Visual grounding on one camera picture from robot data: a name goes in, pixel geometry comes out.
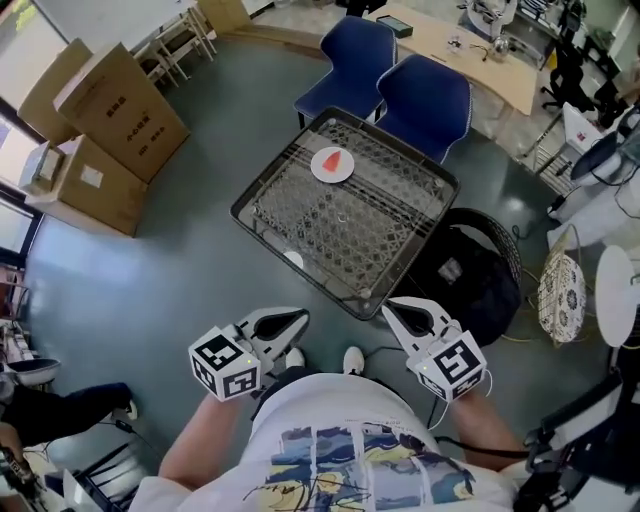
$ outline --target red object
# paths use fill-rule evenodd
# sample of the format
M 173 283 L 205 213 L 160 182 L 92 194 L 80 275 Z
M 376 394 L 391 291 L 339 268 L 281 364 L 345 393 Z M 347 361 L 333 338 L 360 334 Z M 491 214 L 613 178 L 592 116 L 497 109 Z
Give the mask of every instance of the red object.
M 327 157 L 327 159 L 322 164 L 322 167 L 329 172 L 336 172 L 338 168 L 338 164 L 340 163 L 340 151 L 336 151 Z

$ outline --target blue chair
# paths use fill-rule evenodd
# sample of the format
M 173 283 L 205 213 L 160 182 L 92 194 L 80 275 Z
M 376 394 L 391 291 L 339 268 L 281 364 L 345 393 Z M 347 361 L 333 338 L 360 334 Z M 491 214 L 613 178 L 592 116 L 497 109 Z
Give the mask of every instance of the blue chair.
M 380 23 L 345 16 L 322 38 L 320 49 L 333 67 L 295 102 L 300 128 L 305 116 L 313 119 L 328 107 L 365 119 L 382 104 L 376 83 L 397 60 L 393 31 Z
M 469 131 L 469 82 L 442 64 L 411 55 L 380 77 L 378 90 L 387 110 L 376 126 L 436 162 Z

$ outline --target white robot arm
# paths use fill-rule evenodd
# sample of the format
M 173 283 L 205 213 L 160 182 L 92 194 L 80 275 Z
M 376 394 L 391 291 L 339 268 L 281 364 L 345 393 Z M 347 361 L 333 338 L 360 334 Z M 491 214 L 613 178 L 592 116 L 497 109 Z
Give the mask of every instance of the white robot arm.
M 214 327 L 189 347 L 193 374 L 220 401 L 259 390 L 262 376 L 308 324 L 308 311 L 277 307 L 253 311 L 224 329 Z
M 484 378 L 480 347 L 438 303 L 397 297 L 382 306 L 382 314 L 409 355 L 407 368 L 443 400 L 452 402 Z

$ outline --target black bag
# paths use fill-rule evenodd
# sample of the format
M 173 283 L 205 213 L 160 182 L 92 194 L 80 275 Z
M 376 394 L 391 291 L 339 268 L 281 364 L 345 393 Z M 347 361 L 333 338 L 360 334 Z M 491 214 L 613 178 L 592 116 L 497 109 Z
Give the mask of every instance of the black bag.
M 481 347 L 507 331 L 521 303 L 519 283 L 505 258 L 450 225 L 431 235 L 393 296 L 434 300 Z

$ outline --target floor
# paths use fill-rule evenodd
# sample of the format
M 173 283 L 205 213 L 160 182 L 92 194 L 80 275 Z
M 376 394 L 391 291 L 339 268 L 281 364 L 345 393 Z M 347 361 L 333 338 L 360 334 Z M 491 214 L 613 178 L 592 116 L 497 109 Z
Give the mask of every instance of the floor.
M 47 219 L 28 262 L 35 345 L 63 363 L 55 390 L 127 382 L 142 415 L 136 428 L 160 452 L 204 395 L 187 347 L 214 325 L 260 307 L 307 308 L 311 324 L 301 346 L 324 371 L 340 370 L 349 345 L 370 353 L 394 344 L 388 329 L 350 317 L 229 215 L 232 202 L 297 133 L 293 101 L 328 64 L 274 47 L 217 47 L 215 62 L 203 60 L 188 83 L 168 92 L 192 134 L 153 181 L 137 238 L 93 236 Z M 507 229 L 537 218 L 554 197 L 475 131 L 454 147 L 445 167 L 462 185 L 456 206 L 487 212 Z M 547 254 L 550 227 L 544 221 L 520 244 L 523 263 L 534 273 Z M 535 283 L 525 282 L 525 288 L 531 292 Z M 485 349 L 494 379 L 491 400 L 524 436 L 601 378 L 607 351 L 596 339 L 554 349 L 530 312 L 517 315 L 510 334 L 534 340 L 498 341 Z M 374 356 L 366 375 L 396 388 L 426 421 L 434 397 L 404 370 L 401 353 Z M 242 451 L 253 407 L 246 405 L 229 464 Z M 448 418 L 435 432 L 452 433 Z M 49 452 L 59 464 L 82 467 L 123 439 L 125 434 L 98 425 L 52 444 Z M 147 464 L 154 466 L 150 453 Z
M 459 0 L 389 0 L 389 3 L 405 5 L 418 12 L 434 18 L 457 24 L 462 11 L 458 9 Z M 313 34 L 326 34 L 331 28 L 345 16 L 346 9 L 338 7 L 334 3 L 317 7 L 313 0 L 293 0 L 290 5 L 269 9 L 256 17 L 253 22 L 258 25 L 269 25 L 286 29 L 294 29 Z M 399 58 L 402 59 L 407 52 L 400 50 Z M 601 73 L 588 63 L 585 68 L 585 78 L 582 87 L 589 95 L 595 94 L 604 83 Z M 549 84 L 549 70 L 544 69 L 538 73 L 536 90 Z M 550 101 L 548 95 L 536 94 L 532 113 L 529 117 L 519 112 L 514 112 L 508 126 L 498 140 L 498 144 L 511 156 L 520 155 L 547 127 L 555 112 L 547 112 L 542 104 Z M 485 135 L 493 131 L 495 118 L 502 107 L 502 100 L 482 87 L 473 87 L 473 120 L 472 126 Z M 555 152 L 564 142 L 562 126 L 559 125 L 546 141 L 545 147 Z M 533 158 L 524 160 L 524 163 L 532 167 Z

